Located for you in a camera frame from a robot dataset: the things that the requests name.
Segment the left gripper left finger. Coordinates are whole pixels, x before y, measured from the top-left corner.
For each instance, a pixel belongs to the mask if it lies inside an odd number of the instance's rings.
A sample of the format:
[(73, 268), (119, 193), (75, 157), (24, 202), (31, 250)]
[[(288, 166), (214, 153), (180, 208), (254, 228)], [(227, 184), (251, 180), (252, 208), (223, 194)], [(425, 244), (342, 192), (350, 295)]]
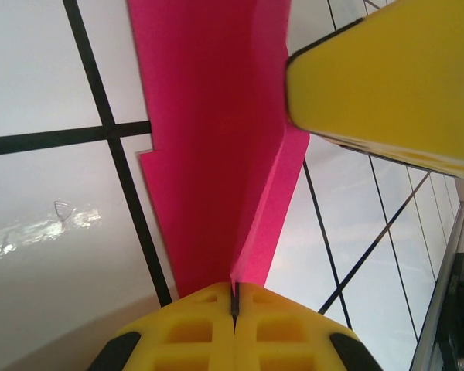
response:
[(89, 370), (233, 370), (231, 286), (212, 284), (117, 330)]

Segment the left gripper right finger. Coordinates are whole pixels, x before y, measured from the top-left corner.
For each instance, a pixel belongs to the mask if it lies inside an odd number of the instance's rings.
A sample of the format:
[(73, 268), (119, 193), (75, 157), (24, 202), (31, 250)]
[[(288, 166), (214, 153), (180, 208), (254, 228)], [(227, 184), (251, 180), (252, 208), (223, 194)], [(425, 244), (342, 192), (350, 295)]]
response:
[(234, 287), (236, 370), (375, 370), (344, 325), (255, 284)]

